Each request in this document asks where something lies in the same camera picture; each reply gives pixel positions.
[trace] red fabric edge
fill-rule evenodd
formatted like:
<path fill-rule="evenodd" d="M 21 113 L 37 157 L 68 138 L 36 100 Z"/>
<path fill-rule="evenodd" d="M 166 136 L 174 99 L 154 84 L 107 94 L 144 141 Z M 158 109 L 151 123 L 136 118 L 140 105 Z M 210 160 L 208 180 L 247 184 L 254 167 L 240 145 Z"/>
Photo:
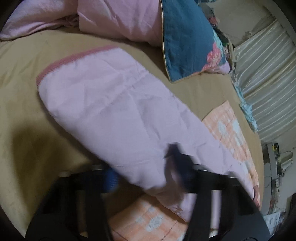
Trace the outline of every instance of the red fabric edge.
<path fill-rule="evenodd" d="M 100 52 L 100 51 L 106 51 L 106 50 L 110 50 L 113 48 L 118 48 L 117 46 L 114 45 L 107 45 L 107 46 L 103 46 L 103 47 L 98 47 L 98 48 L 94 48 L 94 49 L 90 49 L 87 51 L 83 51 L 80 53 L 76 53 L 76 54 L 72 54 L 69 55 L 65 58 L 62 58 L 58 61 L 53 62 L 52 64 L 50 64 L 49 66 L 47 66 L 43 71 L 41 71 L 40 74 L 38 74 L 37 78 L 36 78 L 36 85 L 39 86 L 41 80 L 50 72 L 52 72 L 53 70 L 59 68 L 60 66 L 64 65 L 64 64 L 68 64 L 70 62 L 73 62 L 77 59 L 83 58 L 84 56 L 96 53 L 96 52 Z"/>

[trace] white curtain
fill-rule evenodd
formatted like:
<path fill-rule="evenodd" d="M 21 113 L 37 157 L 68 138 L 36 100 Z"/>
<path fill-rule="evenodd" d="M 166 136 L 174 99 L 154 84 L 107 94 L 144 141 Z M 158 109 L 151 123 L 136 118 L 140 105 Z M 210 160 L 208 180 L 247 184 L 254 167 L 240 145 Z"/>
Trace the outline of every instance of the white curtain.
<path fill-rule="evenodd" d="M 296 46 L 276 20 L 234 52 L 234 82 L 253 106 L 261 142 L 269 142 L 296 125 Z"/>

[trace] pink pillow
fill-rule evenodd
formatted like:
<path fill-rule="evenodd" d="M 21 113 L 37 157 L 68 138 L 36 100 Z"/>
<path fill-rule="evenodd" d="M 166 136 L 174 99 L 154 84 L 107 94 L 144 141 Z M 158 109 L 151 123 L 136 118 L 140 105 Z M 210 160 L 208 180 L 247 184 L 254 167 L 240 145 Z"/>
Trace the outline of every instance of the pink pillow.
<path fill-rule="evenodd" d="M 161 46 L 159 0 L 78 0 L 83 32 Z"/>
<path fill-rule="evenodd" d="M 15 39 L 45 28 L 77 25 L 78 19 L 73 16 L 77 5 L 78 0 L 24 0 L 4 25 L 0 39 Z"/>

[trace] blue pillow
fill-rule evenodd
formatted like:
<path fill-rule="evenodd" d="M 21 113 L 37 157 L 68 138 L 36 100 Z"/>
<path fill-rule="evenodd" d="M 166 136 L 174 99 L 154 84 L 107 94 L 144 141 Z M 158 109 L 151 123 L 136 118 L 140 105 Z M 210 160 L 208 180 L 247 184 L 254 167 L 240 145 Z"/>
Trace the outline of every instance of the blue pillow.
<path fill-rule="evenodd" d="M 171 82 L 225 64 L 222 43 L 195 0 L 161 0 L 161 7 L 163 54 Z"/>

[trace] beige bed sheet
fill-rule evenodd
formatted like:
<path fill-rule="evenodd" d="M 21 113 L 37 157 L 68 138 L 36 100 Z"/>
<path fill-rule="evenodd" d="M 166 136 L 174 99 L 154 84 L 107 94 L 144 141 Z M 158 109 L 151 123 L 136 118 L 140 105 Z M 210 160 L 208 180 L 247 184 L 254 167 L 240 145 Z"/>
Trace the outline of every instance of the beige bed sheet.
<path fill-rule="evenodd" d="M 263 197 L 260 140 L 240 110 L 229 76 L 201 74 L 171 84 L 159 48 L 102 39 L 74 28 L 46 30 L 0 43 L 0 204 L 23 235 L 58 173 L 77 170 L 95 159 L 46 114 L 37 95 L 36 76 L 53 61 L 107 44 L 118 45 L 131 54 L 200 119 L 228 100 L 251 151 Z M 109 215 L 129 205 L 140 193 L 139 188 L 122 184 L 107 197 Z"/>

